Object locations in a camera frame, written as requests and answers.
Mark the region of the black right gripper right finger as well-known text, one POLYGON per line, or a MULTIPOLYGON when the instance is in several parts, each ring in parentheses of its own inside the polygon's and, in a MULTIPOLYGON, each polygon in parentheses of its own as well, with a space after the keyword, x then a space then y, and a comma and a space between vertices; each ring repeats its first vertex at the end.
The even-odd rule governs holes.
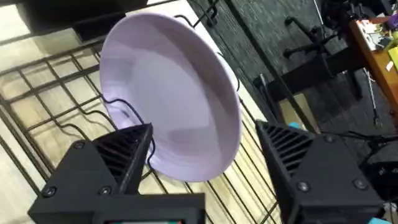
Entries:
POLYGON ((255 122, 283 223, 369 223, 384 201, 339 139, 255 122))

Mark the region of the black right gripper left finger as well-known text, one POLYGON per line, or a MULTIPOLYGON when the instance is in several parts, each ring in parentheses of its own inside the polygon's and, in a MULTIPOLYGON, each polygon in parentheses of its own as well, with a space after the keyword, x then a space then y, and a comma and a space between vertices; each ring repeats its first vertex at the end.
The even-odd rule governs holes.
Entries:
POLYGON ((150 123, 74 142, 28 214, 36 223, 93 223, 107 199, 136 195, 152 140, 150 123))

